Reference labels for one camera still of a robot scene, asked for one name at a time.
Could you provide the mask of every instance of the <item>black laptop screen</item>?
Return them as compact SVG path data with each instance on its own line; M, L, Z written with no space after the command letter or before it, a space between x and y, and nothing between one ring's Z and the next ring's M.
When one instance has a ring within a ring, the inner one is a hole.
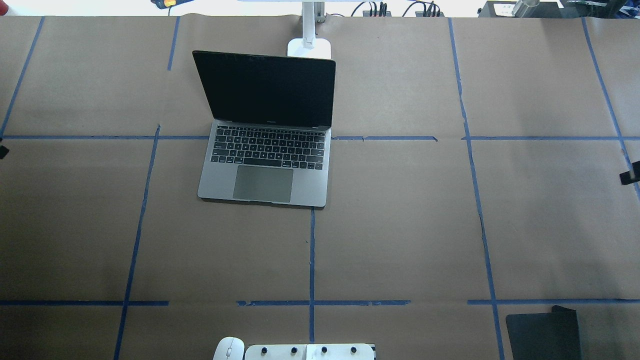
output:
M252 124L331 126L333 60L193 51L213 117Z

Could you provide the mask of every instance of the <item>blue tape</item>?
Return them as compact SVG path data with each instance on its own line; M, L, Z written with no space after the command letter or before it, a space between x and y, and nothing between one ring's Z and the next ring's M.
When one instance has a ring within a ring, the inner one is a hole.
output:
M0 306L122 306L122 301L86 300L5 300ZM132 301L129 306L169 306L168 301Z
M411 300L316 300L318 306L405 306Z
M316 209L311 207L311 234L309 243L309 343L316 341Z
M238 306L309 306L307 300L258 300L236 301Z
M618 141L615 136L465 136L462 140L533 140L533 141Z
M591 37L589 36L589 29L587 27L587 20L584 17L581 19L582 19L582 28L584 30L584 38L587 40L587 46L589 47L591 60L593 60L593 67L596 69L596 74L598 75L598 81L600 82L600 88L602 89L602 93L604 94L604 99L607 102L609 114L611 115L611 121L613 121L613 127L616 129L616 134L618 135L618 140L620 141L620 147L622 148L622 153L625 156L627 167L629 170L633 170L633 165L631 165L631 160L629 159L629 153L627 152L627 146L625 145L625 141L622 137L622 132L620 131L618 118L616 118L616 113L613 111L613 106L611 105L611 99L609 98L609 92L607 91L607 87L605 86L604 80L602 79L602 74L600 73L600 67L598 66L598 60L596 59L596 54L593 51L593 45L591 44ZM640 200L640 186L638 186L638 183L634 183L634 188L636 189L637 198L638 200Z
M639 299L505 299L468 300L468 305L640 304Z
M175 28L173 29L173 41L171 42L171 53L169 54L169 65L166 66L167 71L171 71L173 65L173 53L175 52L175 41L178 39L178 28L180 27L180 17L175 18Z
M155 140L149 135L7 135L13 140ZM163 135L158 140L208 140L208 135Z
M38 37L40 37L40 32L42 30L42 25L44 24L44 16L40 18L40 23L38 24L38 29L36 30L36 35L33 37L33 41L31 43L31 48L29 49L29 53L27 54L27 59L24 61L24 65L22 66L22 72L20 73L20 77L18 78L18 83L15 85L15 90L13 91L13 96L11 96L11 101L9 102L9 107L6 110L6 114L4 116L4 121L2 123L2 127L0 127L0 138L4 135L4 130L6 129L7 123L9 123L9 117L11 116L11 111L13 110L13 104L15 104L15 99L18 97L18 91L20 90L20 86L22 84L22 80L24 79L24 74L27 72L27 67L29 66L29 61L31 60L31 55L33 55L33 49L36 47L36 43L38 42Z
M151 171L154 168L156 160L156 150L158 146L158 136L160 135L160 125L156 129L154 146L151 150L151 160L149 160L149 169L147 171L147 182L145 184L145 194L142 198L142 206L140 207L140 218L138 219L138 230L136 232L136 242L133 245L133 255L131 256L131 266L129 267L129 278L127 279L127 290L124 295L124 303L122 304L122 314L120 315L120 327L118 328L118 339L116 341L116 350L113 359L118 360L120 357L120 347L122 346L122 335L124 333L124 324L127 319L127 308L129 307L129 297L131 296L131 284L133 283L133 273L136 269L136 258L138 257L138 248L140 247L140 236L142 235L142 220L147 210L147 199L149 195L149 183L151 182Z
M470 140L470 131L469 124L467 121L467 111L465 110L465 104L462 101L462 81L460 78L460 66L458 65L458 53L456 51L456 39L453 35L453 23L451 18L447 19L449 21L449 36L451 37L451 50L453 53L453 62L456 70L456 80L458 83L458 96L460 98L460 110L462 112L462 117L464 119L465 125L465 136L467 137L467 152L469 155L469 165L471 167L471 178L474 184L474 193L476 195L476 208L478 212L478 216L480 218L480 228L482 229L482 241L484 246L484 265L486 267L486 277L489 282L489 293L491 295L491 300L494 302L492 304L493 310L493 326L495 327L495 337L498 344L498 353L500 355L500 360L504 360L504 349L502 346L502 331L500 329L500 320L498 314L498 307L495 304L495 288L493 286L493 274L491 270L491 259L489 258L489 246L486 241L486 231L484 229L484 216L482 212L482 204L480 202L480 192L478 190L478 183L476 177L476 165L474 163L473 151L471 148L471 140Z
M238 306L309 306L307 300L236 301ZM405 306L411 300L314 300L315 306Z
M434 136L333 136L332 140L432 140L437 142Z

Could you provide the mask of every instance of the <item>cable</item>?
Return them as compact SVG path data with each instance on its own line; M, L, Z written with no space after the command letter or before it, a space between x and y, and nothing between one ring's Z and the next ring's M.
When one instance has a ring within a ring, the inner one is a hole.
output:
M358 4L358 6L356 6L355 9L353 9L353 12L351 13L351 16L353 16L353 14L356 13L356 11L358 10L359 7L362 6L362 4L366 3L367 1L362 1L360 4Z
M407 7L407 9L404 11L404 14L402 14L401 17L404 17L406 13L409 12L409 9L415 4L422 4L424 6L424 12L427 12L427 3L425 3L424 1L414 1L411 3L411 5L409 5L409 7Z

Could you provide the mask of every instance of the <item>laptop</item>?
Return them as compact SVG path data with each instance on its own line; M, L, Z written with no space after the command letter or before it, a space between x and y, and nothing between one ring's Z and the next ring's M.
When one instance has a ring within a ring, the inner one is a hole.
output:
M198 196L323 207L333 60L193 51L213 124Z

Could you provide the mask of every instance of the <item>white lamp base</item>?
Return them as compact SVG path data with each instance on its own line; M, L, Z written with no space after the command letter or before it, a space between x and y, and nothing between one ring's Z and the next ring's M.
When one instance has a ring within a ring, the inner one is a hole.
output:
M313 49L307 49L303 46L301 38L295 38L287 46L287 56L331 60L331 43L329 43L329 40L316 38L315 43Z

